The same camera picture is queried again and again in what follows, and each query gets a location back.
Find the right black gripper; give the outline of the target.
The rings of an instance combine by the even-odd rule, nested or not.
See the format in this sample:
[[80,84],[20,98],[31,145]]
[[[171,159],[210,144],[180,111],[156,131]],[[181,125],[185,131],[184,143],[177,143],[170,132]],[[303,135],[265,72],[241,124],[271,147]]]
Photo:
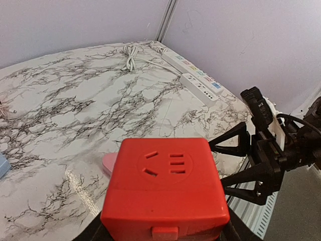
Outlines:
[[[221,145],[233,138],[237,138],[237,145]],[[280,161],[285,161],[286,157],[274,138],[264,139],[255,134],[250,141],[247,125],[241,122],[209,141],[209,146],[212,152],[236,157],[245,157],[250,151],[249,160],[252,167],[221,179],[226,195],[265,205],[268,196],[280,190],[285,172]],[[232,187],[248,182],[255,182],[253,190]]]

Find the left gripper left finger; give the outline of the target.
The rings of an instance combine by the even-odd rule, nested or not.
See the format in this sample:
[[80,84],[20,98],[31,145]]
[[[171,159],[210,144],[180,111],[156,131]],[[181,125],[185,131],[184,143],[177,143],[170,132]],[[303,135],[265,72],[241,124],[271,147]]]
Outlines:
[[75,241],[113,241],[110,233],[100,220],[101,212],[75,237]]

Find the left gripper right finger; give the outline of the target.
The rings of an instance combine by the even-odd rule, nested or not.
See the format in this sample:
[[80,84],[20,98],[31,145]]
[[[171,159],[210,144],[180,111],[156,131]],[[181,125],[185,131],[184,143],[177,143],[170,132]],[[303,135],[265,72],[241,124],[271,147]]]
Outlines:
[[263,241],[229,208],[230,221],[220,234],[221,241]]

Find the pink triangular power strip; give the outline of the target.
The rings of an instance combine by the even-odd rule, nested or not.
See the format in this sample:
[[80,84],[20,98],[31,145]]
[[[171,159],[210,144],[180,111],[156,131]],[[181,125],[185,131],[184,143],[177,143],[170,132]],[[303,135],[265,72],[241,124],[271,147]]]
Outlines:
[[109,178],[112,175],[117,156],[118,156],[118,152],[114,152],[114,153],[107,153],[102,158],[102,169]]

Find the red cube socket adapter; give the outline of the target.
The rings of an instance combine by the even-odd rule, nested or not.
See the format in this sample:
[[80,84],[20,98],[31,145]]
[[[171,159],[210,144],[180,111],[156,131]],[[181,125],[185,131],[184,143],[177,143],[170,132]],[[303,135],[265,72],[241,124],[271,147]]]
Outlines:
[[207,140],[121,143],[101,212],[114,240],[216,240],[229,219]]

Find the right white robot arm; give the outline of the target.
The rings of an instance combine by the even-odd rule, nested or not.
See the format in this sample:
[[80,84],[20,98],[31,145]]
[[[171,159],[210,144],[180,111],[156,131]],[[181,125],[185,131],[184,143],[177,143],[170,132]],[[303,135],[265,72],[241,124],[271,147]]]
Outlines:
[[320,161],[320,99],[304,118],[284,114],[257,87],[241,92],[255,126],[245,122],[209,141],[212,152],[248,157],[250,168],[222,178],[226,195],[265,205],[280,190],[285,172]]

